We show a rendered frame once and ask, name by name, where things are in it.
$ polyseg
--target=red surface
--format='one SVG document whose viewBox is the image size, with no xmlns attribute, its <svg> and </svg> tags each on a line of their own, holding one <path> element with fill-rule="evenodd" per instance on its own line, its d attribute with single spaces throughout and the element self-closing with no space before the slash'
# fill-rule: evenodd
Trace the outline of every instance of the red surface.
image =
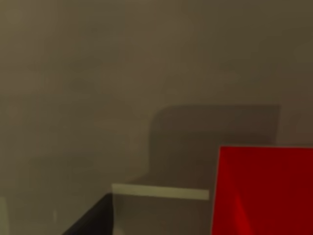
<svg viewBox="0 0 313 235">
<path fill-rule="evenodd" d="M 313 235 L 313 149 L 222 147 L 212 235 Z"/>
</svg>

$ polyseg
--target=gray surface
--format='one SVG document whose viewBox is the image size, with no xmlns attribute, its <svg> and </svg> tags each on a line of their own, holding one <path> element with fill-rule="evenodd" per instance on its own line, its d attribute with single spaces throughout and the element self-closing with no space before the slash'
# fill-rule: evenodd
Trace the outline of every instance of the gray surface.
<svg viewBox="0 0 313 235">
<path fill-rule="evenodd" d="M 278 105 L 276 143 L 312 143 L 312 9 L 0 1 L 0 196 L 12 235 L 58 234 L 111 182 L 146 175 L 151 123 L 166 107 Z"/>
</svg>

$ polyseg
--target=red object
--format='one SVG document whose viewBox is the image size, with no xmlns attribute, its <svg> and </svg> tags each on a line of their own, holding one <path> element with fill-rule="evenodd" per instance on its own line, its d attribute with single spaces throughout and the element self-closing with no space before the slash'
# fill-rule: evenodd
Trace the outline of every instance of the red object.
<svg viewBox="0 0 313 235">
<path fill-rule="evenodd" d="M 313 149 L 222 147 L 212 235 L 313 235 Z"/>
</svg>

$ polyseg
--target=red square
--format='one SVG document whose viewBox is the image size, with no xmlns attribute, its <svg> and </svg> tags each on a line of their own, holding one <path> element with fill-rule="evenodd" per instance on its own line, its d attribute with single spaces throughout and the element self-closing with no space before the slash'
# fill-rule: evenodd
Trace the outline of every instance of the red square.
<svg viewBox="0 0 313 235">
<path fill-rule="evenodd" d="M 222 147 L 212 235 L 313 235 L 313 149 Z"/>
</svg>

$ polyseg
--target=white strip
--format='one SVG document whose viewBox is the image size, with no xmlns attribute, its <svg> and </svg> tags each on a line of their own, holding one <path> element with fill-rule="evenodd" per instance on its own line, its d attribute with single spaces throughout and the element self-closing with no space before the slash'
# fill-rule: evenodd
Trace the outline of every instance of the white strip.
<svg viewBox="0 0 313 235">
<path fill-rule="evenodd" d="M 0 197 L 0 235 L 9 235 L 9 218 L 4 197 Z"/>
<path fill-rule="evenodd" d="M 112 193 L 133 196 L 209 200 L 209 190 L 204 189 L 112 184 Z"/>
</svg>

